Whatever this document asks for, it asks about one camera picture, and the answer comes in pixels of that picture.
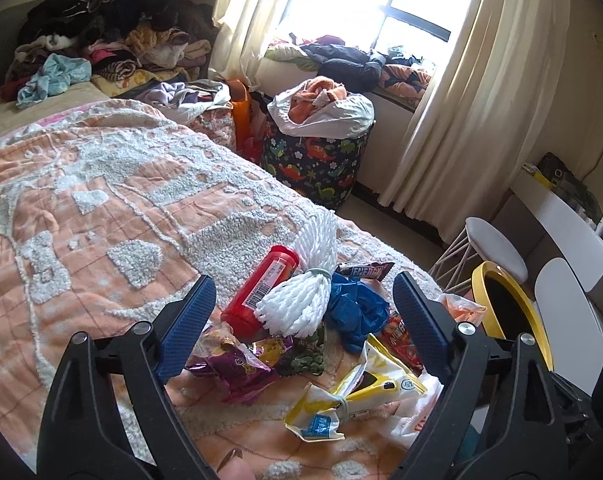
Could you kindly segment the purple snack wrapper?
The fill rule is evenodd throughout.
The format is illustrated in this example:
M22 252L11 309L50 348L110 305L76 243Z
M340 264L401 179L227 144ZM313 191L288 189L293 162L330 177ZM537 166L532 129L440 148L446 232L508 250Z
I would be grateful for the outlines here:
M280 378L277 365L293 346L291 336L244 344L227 323L220 323L204 330L184 369L215 379L224 392L222 402L250 404Z

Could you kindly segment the blue plastic bag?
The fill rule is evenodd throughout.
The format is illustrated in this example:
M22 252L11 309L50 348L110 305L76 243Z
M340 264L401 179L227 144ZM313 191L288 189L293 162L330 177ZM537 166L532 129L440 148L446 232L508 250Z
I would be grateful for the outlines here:
M379 333L389 320L389 303L359 278L334 273L324 322L338 333L348 353L359 354L367 336Z

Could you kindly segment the white foam net sleeve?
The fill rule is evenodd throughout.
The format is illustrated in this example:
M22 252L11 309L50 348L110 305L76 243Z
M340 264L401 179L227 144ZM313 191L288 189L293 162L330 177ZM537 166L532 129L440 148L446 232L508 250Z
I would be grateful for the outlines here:
M306 338L319 327L337 267L336 228L334 212L323 210L301 229L294 246L300 273L274 286L256 304L255 316L270 334Z

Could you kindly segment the yellow rimmed trash bin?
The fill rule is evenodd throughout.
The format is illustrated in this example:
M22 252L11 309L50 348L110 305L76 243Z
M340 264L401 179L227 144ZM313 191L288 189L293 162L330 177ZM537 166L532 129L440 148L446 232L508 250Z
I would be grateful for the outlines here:
M514 340L523 333L536 339L549 370L554 360L541 316L526 292L501 266L491 261L480 263L471 278L474 301L486 308L483 318L489 337Z

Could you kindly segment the white chair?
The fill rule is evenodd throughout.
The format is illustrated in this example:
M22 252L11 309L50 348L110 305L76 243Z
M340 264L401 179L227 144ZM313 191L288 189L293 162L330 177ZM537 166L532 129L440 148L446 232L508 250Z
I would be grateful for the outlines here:
M593 393L603 367L603 321L564 259L553 258L543 266L535 297L554 371Z

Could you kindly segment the white plastic bag on bed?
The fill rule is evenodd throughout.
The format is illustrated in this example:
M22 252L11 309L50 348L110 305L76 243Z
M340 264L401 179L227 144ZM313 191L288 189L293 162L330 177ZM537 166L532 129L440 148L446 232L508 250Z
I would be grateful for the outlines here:
M411 448L420 436L429 414L434 410L440 393L443 392L443 385L438 378L427 370L422 370L419 380L425 388L422 396L401 401L395 413L389 415L379 428L382 437L405 450Z

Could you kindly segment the yellow white snack package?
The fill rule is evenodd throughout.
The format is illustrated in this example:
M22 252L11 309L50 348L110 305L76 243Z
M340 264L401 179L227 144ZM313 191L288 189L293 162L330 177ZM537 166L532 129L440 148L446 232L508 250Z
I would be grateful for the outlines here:
M416 400L426 388L410 368L375 336L364 341L359 360L331 390L309 384L284 417L284 426L305 442L344 439L343 422L387 403Z

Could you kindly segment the red snack packet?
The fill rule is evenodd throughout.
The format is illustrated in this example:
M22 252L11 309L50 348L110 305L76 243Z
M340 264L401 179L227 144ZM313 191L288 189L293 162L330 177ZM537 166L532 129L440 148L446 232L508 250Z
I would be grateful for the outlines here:
M396 309L390 310L388 321L379 332L379 339L396 358L411 368L414 374L420 375L423 372L420 354Z

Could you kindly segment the white vanity desk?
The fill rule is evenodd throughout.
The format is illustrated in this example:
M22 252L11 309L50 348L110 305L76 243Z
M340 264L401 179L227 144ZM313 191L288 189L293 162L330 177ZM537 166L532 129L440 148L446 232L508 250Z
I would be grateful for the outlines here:
M524 258L530 281L550 259L561 257L587 294L603 298L603 240L527 171L518 171L492 223Z

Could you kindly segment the peach white tufted bedspread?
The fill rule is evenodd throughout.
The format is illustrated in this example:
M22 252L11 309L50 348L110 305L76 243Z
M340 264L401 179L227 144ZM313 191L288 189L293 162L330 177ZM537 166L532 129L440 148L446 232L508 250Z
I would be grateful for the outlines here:
M70 336L125 333L213 278L218 321L274 245L293 248L325 209L149 105L109 100L0 141L0 431L26 471ZM379 434L383 405L345 440L305 443L284 427L308 382L330 389L356 358L328 330L319 377L278 379L250 405L184 371L166 386L210 465L240 448L257 478L389 479L405 451Z

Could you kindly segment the green cartoon snack wrapper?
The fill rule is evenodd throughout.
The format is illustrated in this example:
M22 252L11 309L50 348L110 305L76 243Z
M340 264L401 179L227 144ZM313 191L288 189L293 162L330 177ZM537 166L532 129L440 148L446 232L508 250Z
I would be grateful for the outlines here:
M320 324L315 333L306 338L292 338L292 347L278 359L274 369L280 376L324 373L325 328Z

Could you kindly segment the dark bag on desk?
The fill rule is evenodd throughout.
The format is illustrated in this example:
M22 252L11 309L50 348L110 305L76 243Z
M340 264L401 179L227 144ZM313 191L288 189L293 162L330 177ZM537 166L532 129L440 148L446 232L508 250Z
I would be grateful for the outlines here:
M524 162L522 169L538 182L559 196L577 214L583 214L594 223L599 222L603 212L594 195L552 152L546 152L539 162Z

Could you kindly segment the cream curtain right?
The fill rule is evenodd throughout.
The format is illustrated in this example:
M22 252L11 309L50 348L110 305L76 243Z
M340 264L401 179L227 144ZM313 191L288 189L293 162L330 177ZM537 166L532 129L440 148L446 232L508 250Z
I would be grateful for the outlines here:
M559 84L571 0L471 0L446 66L409 122L379 203L446 243L490 217L539 138Z

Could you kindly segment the cream curtain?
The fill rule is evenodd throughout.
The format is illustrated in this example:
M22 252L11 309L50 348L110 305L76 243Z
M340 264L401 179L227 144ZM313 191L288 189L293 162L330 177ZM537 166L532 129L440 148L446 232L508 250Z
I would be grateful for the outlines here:
M288 0L216 0L213 21L218 35L208 75L239 79L248 89L258 89L259 66L287 4Z
M571 0L471 0L446 66L409 122L379 203L446 243L490 217L539 138L559 84Z

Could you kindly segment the dinosaur print laundry basket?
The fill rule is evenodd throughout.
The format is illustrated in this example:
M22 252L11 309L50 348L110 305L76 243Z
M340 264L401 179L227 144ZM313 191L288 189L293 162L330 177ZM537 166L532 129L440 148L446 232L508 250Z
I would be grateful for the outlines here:
M355 185L371 130L341 140L289 136L268 118L260 166L311 202L336 210Z

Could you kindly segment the floral pink pillow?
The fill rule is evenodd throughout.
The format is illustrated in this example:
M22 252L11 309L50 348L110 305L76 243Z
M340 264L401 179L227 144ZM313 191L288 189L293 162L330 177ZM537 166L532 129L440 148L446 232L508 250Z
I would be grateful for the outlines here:
M193 118L188 127L195 132L204 133L213 142L236 151L236 125L230 108L205 110L203 114Z

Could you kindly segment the light blue crumpled garment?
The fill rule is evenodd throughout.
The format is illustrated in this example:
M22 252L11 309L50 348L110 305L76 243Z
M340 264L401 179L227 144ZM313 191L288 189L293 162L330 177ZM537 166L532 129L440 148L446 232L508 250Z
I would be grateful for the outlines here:
M47 98L59 96L67 92L73 84L88 82L91 75L91 64L84 58L69 58L53 53L24 87L18 90L16 107L24 110Z

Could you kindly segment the orange bag by bed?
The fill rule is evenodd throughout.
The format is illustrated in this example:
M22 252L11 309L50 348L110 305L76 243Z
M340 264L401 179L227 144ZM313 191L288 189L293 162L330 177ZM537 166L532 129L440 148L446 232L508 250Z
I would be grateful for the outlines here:
M226 85L229 87L232 117L234 127L236 127L236 151L244 151L245 142L251 137L251 105L252 98L250 92L243 81L239 79L227 79Z

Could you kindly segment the clothes on window sill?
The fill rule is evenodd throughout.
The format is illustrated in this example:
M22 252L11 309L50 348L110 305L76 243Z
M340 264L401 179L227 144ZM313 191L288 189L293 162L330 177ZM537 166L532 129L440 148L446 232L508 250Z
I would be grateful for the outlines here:
M431 70L424 65L424 58L406 55L403 47L364 51L330 35L313 41L298 42L294 37L274 41L265 58L332 78L352 92L384 91L413 108L431 82Z

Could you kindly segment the white plastic bag with clothes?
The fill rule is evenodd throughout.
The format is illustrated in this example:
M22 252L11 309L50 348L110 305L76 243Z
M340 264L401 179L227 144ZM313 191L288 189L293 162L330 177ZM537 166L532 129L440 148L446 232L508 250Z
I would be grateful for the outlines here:
M375 119L368 98L324 76L280 92L267 110L282 133L297 138L355 139L368 132Z

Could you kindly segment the pile of clothes on bed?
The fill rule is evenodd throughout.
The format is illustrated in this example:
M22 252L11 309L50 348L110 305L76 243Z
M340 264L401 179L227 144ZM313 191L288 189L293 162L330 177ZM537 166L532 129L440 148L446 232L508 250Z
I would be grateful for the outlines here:
M128 89L134 76L205 75L218 35L213 8L191 0L42 0L17 32L0 98L17 92L49 55L89 61L96 84Z

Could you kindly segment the cream curtain left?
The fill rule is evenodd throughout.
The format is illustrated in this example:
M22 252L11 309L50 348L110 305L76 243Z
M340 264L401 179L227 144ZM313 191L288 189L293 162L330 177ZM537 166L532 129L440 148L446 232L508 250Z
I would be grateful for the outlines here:
M218 35L208 75L239 79L248 89L258 89L259 66L287 4L288 0L216 0L213 21Z

